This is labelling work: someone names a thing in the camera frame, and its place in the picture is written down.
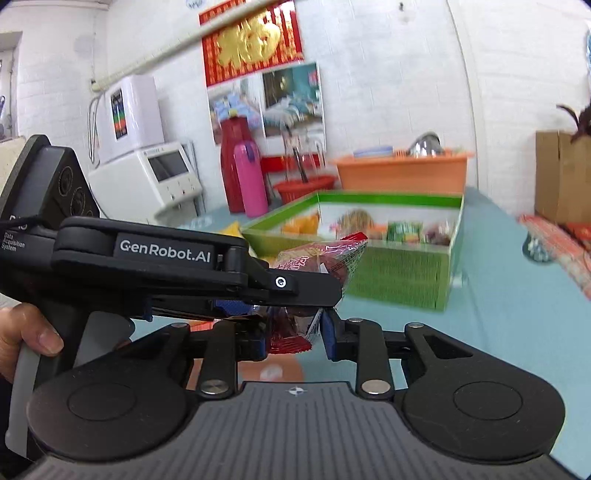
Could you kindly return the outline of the person's left hand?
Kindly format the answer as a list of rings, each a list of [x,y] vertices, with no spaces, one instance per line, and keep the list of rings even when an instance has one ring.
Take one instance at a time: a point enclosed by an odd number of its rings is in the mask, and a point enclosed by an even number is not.
[[[1,375],[10,383],[14,380],[22,345],[48,357],[59,354],[64,346],[62,338],[41,311],[28,303],[2,308],[0,327]]]

